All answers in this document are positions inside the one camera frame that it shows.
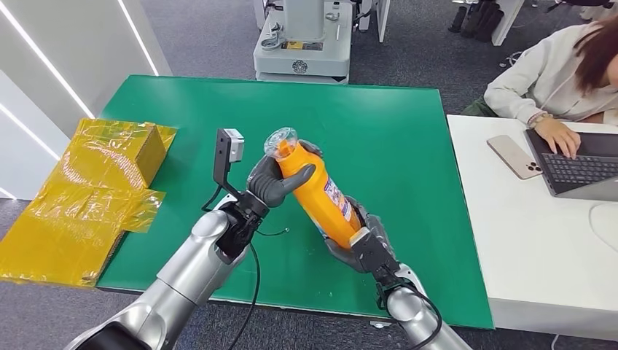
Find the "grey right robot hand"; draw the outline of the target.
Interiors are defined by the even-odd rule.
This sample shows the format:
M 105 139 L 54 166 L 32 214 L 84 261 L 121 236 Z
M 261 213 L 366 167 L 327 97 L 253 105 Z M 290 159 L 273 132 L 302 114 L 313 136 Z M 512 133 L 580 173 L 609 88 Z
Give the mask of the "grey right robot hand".
M 351 204 L 353 210 L 355 211 L 357 217 L 360 220 L 360 232 L 375 237 L 376 241 L 379 242 L 383 247 L 383 251 L 387 252 L 393 261 L 396 261 L 391 242 L 388 238 L 388 234 L 379 216 L 370 214 L 366 210 L 366 208 L 362 204 L 360 204 L 355 198 L 349 195 L 347 195 L 345 198 Z M 336 241 L 332 240 L 327 236 L 324 237 L 324 243 L 330 254 L 336 259 L 338 259 L 340 262 L 348 265 L 359 273 L 370 272 L 370 269 L 363 266 L 363 262 L 360 260 L 359 255 L 353 252 L 352 249 L 346 249 L 341 247 Z

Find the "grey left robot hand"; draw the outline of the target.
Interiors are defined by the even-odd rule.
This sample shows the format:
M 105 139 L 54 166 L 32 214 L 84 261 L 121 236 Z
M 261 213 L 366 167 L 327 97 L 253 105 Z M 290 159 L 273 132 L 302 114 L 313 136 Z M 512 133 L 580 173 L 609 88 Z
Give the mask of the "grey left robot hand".
M 307 164 L 295 174 L 284 178 L 276 159 L 264 155 L 249 174 L 247 190 L 267 207 L 275 208 L 283 203 L 288 194 L 304 185 L 315 170 L 315 165 Z

